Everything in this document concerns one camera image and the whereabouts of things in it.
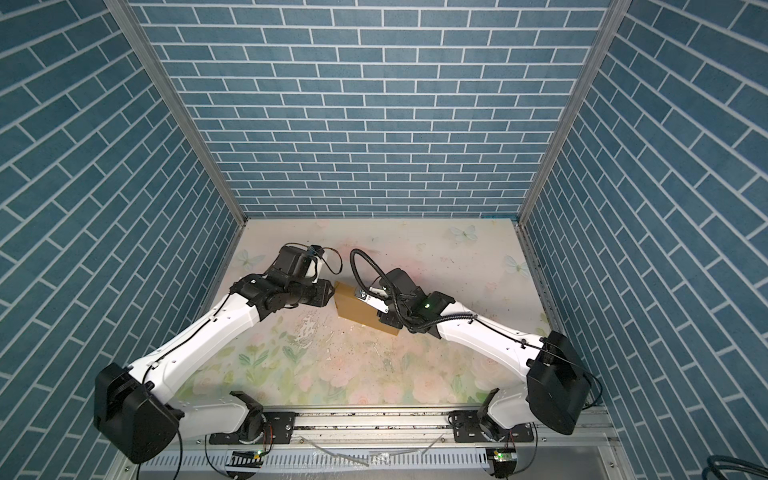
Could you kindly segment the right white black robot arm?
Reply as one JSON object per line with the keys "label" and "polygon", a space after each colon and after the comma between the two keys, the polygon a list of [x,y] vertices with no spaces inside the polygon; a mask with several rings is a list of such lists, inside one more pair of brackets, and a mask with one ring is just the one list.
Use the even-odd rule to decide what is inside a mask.
{"label": "right white black robot arm", "polygon": [[520,382],[491,390],[477,412],[480,429],[497,440],[521,424],[538,422],[562,435],[574,432],[591,389],[590,373],[569,339],[552,331],[524,333],[470,310],[439,291],[425,293],[406,272],[390,271],[379,288],[355,295],[379,321],[470,348],[511,371]]}

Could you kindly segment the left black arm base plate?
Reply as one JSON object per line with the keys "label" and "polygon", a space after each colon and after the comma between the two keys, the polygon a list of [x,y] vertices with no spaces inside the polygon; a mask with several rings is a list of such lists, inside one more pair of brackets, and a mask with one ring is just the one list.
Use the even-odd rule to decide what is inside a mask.
{"label": "left black arm base plate", "polygon": [[293,435],[297,413],[293,411],[265,411],[249,414],[233,433],[215,433],[208,437],[212,445],[289,444]]}

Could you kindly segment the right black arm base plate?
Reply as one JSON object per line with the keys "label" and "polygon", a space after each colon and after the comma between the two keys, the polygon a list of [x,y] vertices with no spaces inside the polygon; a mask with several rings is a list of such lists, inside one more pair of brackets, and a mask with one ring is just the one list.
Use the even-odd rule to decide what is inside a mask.
{"label": "right black arm base plate", "polygon": [[474,410],[453,410],[447,420],[456,443],[479,442],[533,442],[533,429],[528,424],[519,424],[503,429],[489,415]]}

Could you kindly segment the brown cardboard paper box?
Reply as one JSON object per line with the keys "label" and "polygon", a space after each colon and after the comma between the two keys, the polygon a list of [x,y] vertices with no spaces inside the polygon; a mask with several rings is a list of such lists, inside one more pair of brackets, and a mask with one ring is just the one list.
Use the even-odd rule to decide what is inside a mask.
{"label": "brown cardboard paper box", "polygon": [[355,296],[354,287],[336,282],[334,288],[333,299],[339,317],[393,336],[399,334],[399,329],[380,322],[378,310]]}

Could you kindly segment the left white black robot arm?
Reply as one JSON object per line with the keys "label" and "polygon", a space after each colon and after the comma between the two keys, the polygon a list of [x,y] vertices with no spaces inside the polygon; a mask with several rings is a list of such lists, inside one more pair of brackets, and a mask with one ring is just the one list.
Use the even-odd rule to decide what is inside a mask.
{"label": "left white black robot arm", "polygon": [[288,307],[322,308],[335,293],[326,279],[274,283],[251,274],[235,282],[224,299],[172,340],[128,366],[111,363],[94,387],[94,426],[132,463],[156,457],[175,440],[233,434],[240,443],[264,436],[263,406],[232,391],[225,400],[174,407],[183,384],[238,335]]}

